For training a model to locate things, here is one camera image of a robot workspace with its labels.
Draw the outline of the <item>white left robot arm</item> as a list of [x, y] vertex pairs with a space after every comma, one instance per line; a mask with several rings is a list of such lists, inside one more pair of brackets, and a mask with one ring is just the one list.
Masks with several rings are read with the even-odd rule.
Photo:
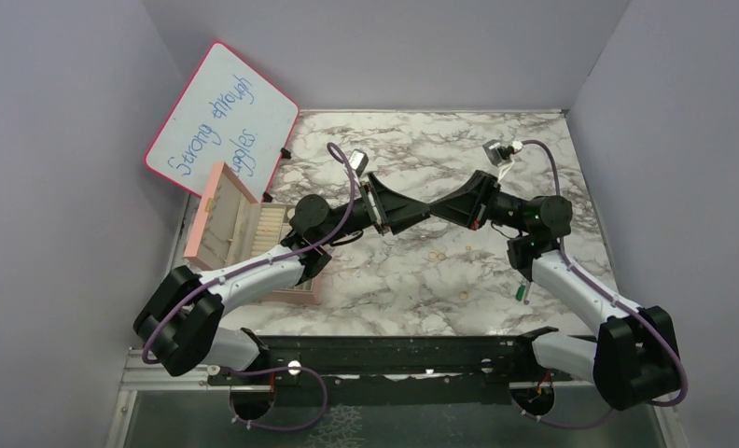
[[298, 201], [290, 233], [268, 252], [235, 265], [194, 273], [172, 269], [134, 321], [145, 342], [142, 359], [180, 376], [200, 364], [230, 368], [245, 383], [267, 370], [259, 338], [219, 323], [240, 306], [315, 278], [330, 262], [325, 246], [373, 227], [398, 233], [430, 216], [427, 203], [381, 186], [375, 177], [351, 185], [348, 203], [333, 209], [319, 195]]

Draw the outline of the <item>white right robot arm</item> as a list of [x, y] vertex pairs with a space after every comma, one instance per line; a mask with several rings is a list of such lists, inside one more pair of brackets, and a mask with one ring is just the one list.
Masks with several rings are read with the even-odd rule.
[[510, 266], [548, 290], [593, 333], [594, 341], [543, 330], [512, 355], [512, 367], [534, 380], [556, 369], [594, 385], [603, 400], [622, 411], [648, 403], [675, 405], [687, 394], [671, 316], [660, 306], [644, 308], [600, 284], [567, 256], [572, 204], [560, 195], [521, 199], [503, 192], [495, 176], [477, 171], [458, 190], [429, 205], [433, 216], [467, 229], [484, 224], [513, 228]]

